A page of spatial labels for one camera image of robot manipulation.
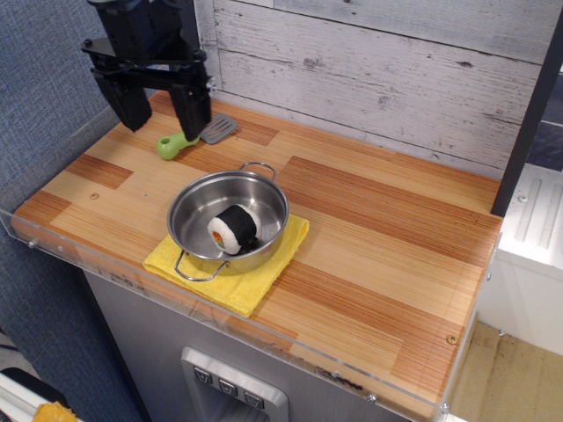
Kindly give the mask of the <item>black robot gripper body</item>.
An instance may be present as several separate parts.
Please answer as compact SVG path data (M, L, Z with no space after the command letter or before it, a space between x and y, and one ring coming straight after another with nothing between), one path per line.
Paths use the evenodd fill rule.
M173 74L167 65L152 64L156 30L151 22L151 1L90 1L105 30L105 36L85 40L81 49L96 69L104 74L121 74L131 83L155 90L170 90L189 84ZM210 91L208 76L205 88Z

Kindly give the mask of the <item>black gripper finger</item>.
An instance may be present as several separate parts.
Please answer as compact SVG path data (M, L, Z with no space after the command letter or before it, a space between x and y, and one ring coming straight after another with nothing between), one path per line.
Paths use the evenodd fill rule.
M121 74L104 74L94 69L92 75L121 123L135 132L151 117L151 108L145 90L131 83Z
M170 97L186 139L191 142L211 121L211 102L206 88L174 85Z

